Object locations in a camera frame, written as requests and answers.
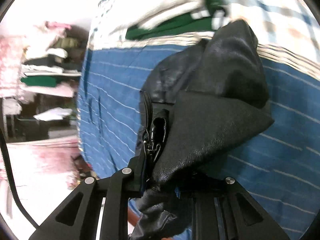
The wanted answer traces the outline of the black leather jacket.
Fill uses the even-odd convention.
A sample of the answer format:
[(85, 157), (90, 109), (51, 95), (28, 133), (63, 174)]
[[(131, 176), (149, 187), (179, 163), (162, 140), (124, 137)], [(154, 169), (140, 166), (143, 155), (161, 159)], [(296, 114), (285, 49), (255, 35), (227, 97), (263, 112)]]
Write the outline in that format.
[(135, 153), (143, 136), (155, 152), (136, 200), (140, 219), (132, 239), (162, 239), (191, 222), (196, 174), (273, 124), (258, 39), (244, 20), (230, 22), (211, 40), (172, 54), (149, 74), (140, 91)]

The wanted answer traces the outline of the pink fabric cover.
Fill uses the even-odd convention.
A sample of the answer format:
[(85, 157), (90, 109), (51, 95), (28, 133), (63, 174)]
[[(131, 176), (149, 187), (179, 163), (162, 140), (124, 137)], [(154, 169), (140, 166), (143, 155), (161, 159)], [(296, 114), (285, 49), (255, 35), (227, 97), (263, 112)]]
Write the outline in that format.
[(37, 188), (73, 190), (79, 184), (79, 172), (73, 160), (80, 155), (75, 135), (7, 144), (18, 194)]

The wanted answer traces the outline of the blue striped bed cover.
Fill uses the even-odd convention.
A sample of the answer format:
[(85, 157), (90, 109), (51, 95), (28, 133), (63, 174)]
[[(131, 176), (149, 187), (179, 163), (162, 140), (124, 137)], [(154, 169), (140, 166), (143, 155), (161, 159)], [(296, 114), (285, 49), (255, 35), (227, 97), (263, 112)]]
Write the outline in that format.
[[(100, 178), (133, 157), (139, 91), (155, 66), (182, 46), (86, 51), (78, 92), (80, 148)], [(319, 212), (319, 82), (262, 61), (274, 124), (227, 154), (219, 177), (234, 177), (291, 239)]]

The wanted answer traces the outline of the white cloth on shelf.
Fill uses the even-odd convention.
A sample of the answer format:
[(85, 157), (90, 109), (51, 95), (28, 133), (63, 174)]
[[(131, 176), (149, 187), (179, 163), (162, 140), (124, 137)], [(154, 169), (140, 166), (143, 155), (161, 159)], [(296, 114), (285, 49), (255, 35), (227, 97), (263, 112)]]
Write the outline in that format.
[(34, 116), (34, 118), (39, 121), (63, 120), (65, 117), (70, 116), (72, 112), (73, 110), (70, 108), (56, 107), (43, 113), (37, 114)]

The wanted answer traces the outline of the green folded garment white stripes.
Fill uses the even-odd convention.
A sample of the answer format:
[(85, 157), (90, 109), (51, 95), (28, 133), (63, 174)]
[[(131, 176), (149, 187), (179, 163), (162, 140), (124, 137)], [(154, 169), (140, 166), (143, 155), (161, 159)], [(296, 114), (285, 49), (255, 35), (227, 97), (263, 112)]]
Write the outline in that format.
[(205, 5), (201, 9), (173, 17), (150, 30), (134, 25), (127, 30), (125, 38), (146, 40), (194, 31), (216, 31), (223, 26), (226, 16), (227, 11), (223, 0), (205, 0)]

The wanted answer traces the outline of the plaid checked bed sheet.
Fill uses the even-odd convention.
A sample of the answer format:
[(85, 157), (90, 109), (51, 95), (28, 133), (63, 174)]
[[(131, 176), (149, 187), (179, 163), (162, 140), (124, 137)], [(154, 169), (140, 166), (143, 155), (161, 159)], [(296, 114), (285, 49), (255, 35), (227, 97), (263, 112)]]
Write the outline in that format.
[[(227, 16), (213, 18), (213, 26), (243, 19), (256, 34), (260, 57), (290, 67), (319, 79), (319, 23), (304, 0), (225, 0)], [(88, 47), (91, 50), (110, 48), (139, 48), (145, 46), (191, 46), (200, 39), (210, 39), (213, 31), (188, 31), (141, 41), (125, 38), (126, 30), (108, 35), (108, 9), (113, 0), (99, 5), (103, 11), (92, 24)]]

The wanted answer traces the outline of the white fluffy folded garment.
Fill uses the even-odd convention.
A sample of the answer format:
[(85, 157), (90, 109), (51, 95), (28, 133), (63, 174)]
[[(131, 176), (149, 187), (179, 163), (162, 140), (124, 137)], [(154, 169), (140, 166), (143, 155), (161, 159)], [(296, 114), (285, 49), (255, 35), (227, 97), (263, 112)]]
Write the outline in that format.
[(205, 0), (113, 0), (108, 11), (109, 30), (139, 25), (152, 29), (166, 20), (204, 6)]

